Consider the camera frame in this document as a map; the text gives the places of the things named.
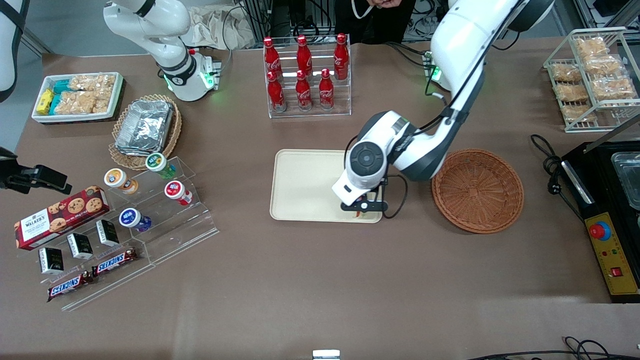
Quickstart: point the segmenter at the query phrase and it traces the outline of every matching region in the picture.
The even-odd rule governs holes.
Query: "hand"
[[[400,5],[401,2],[402,0],[386,0],[379,5],[383,8],[395,8],[396,6]]]

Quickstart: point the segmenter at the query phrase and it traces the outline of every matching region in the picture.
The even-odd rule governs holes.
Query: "table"
[[[509,229],[466,233],[435,208],[429,183],[411,183],[400,215],[377,224],[278,222],[269,215],[280,149],[343,149],[374,113],[414,124],[442,108],[424,97],[424,73],[392,49],[353,50],[353,115],[272,123],[261,51],[238,51],[220,91],[179,102],[174,154],[220,234],[72,313],[45,303],[37,262],[17,259],[11,225],[62,198],[47,190],[0,193],[0,354],[12,359],[308,359],[338,348],[344,359],[465,359],[563,348],[561,336],[638,355],[640,307],[612,305],[583,224],[547,193],[543,155],[529,135],[564,154],[598,135],[563,133],[540,71],[560,38],[490,51],[486,83],[452,150],[479,147],[520,174],[525,206]],[[118,71],[124,103],[170,95],[150,56],[45,55],[45,75]],[[113,123],[43,126],[30,120],[17,149],[25,165],[101,184],[113,162]],[[390,186],[398,204],[402,186]]]

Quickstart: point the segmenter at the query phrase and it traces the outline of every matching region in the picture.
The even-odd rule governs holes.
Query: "white cloth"
[[[251,26],[246,19],[244,10],[235,8],[233,4],[214,4],[193,6],[189,9],[191,27],[193,28],[192,43],[194,46],[213,46],[217,49],[242,49],[255,44]],[[224,24],[225,38],[222,39],[223,20],[229,13]]]

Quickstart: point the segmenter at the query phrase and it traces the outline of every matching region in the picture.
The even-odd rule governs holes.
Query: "wicker basket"
[[[518,174],[494,153],[479,149],[449,154],[431,182],[431,191],[449,221],[477,234],[506,229],[524,206]]]
[[[175,148],[175,144],[178,142],[178,137],[180,136],[180,129],[182,127],[182,115],[180,114],[180,110],[178,110],[178,106],[175,104],[173,100],[171,100],[169,97],[164,95],[157,95],[157,94],[145,95],[139,98],[138,100],[147,100],[147,101],[161,100],[161,101],[166,101],[173,105],[171,129],[169,129],[169,133],[166,136],[164,150],[162,151],[163,155],[166,158],[169,158],[169,155],[173,151],[173,148]],[[118,134],[120,133],[120,129],[122,128],[122,122],[127,117],[130,107],[131,107],[131,104],[127,106],[127,108],[120,114],[120,117],[118,117],[118,121],[113,126],[113,131],[111,132],[111,134],[113,135],[114,140],[118,137]],[[111,158],[113,159],[113,161],[115,161],[118,165],[122,167],[130,168],[133,170],[139,170],[139,171],[147,169],[147,166],[145,165],[145,161],[147,158],[145,156],[124,155],[120,153],[118,149],[116,149],[115,143],[112,143],[111,145],[109,145],[109,153],[111,154]]]

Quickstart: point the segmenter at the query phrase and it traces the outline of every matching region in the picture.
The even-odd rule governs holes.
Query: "person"
[[[353,12],[354,2],[358,16],[362,17],[370,6],[371,11],[362,19]],[[402,42],[404,31],[411,19],[416,0],[335,0],[335,33],[349,34],[351,43],[362,42],[364,32],[373,18],[373,44]]]

